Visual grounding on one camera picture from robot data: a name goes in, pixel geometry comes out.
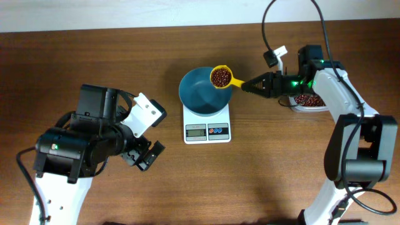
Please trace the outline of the yellow measuring scoop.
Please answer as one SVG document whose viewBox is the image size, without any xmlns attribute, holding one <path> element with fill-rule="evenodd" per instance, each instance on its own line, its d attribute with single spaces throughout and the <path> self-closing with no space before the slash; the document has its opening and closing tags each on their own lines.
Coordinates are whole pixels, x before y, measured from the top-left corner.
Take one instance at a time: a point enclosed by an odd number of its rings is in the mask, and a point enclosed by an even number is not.
<svg viewBox="0 0 400 225">
<path fill-rule="evenodd" d="M 230 69 L 227 65 L 216 66 L 216 67 L 214 67 L 214 68 L 212 69 L 211 73 L 212 73 L 215 69 L 219 69 L 219 68 L 226 68 L 227 70 L 229 70 L 229 71 L 231 72 L 231 82 L 230 82 L 227 86 L 225 86 L 225 87 L 216 87 L 216 86 L 215 86 L 215 88 L 217 88 L 217 89 L 226 89 L 226 88 L 228 88 L 228 87 L 230 87 L 230 86 L 236 86 L 236 87 L 240 88 L 240 87 L 242 86 L 242 84 L 244 84 L 244 81 L 234 78 L 233 72 L 231 71 L 231 69 Z"/>
</svg>

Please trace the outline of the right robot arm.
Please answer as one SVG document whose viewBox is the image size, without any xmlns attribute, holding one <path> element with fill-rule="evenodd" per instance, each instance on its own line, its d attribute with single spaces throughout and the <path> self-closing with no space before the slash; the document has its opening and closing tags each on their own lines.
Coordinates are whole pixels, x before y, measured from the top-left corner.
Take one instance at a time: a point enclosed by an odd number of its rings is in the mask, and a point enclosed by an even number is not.
<svg viewBox="0 0 400 225">
<path fill-rule="evenodd" d="M 325 60 L 320 45 L 298 51 L 299 72 L 267 72 L 244 82 L 243 91 L 264 98 L 316 94 L 325 103 L 335 128 L 324 155 L 327 176 L 314 202 L 297 217 L 298 224 L 339 224 L 352 203 L 383 216 L 397 211 L 373 209 L 358 200 L 377 193 L 377 183 L 391 172 L 398 124 L 393 116 L 380 115 L 365 103 L 338 61 Z"/>
</svg>

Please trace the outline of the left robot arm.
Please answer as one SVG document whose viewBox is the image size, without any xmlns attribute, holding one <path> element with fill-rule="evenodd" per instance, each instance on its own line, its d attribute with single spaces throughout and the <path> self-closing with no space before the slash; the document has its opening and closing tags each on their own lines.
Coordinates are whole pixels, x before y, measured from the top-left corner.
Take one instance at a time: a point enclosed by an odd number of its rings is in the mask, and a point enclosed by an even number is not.
<svg viewBox="0 0 400 225">
<path fill-rule="evenodd" d="M 166 115 L 143 93 L 83 84 L 77 109 L 36 142 L 30 224 L 76 224 L 93 179 L 113 156 L 147 171 L 165 147 L 144 133 Z"/>
</svg>

